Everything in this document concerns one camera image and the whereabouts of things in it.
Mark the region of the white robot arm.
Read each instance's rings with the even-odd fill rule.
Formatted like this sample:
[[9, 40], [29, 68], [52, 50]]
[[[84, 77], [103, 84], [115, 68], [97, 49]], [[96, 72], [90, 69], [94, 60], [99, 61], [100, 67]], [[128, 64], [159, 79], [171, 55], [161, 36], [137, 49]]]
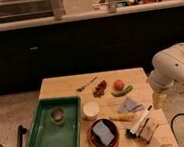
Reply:
[[148, 76], [149, 86], [153, 90], [154, 109], [163, 107], [165, 90], [170, 89], [174, 81], [184, 84], [184, 43], [177, 43], [161, 50], [152, 57], [153, 70]]

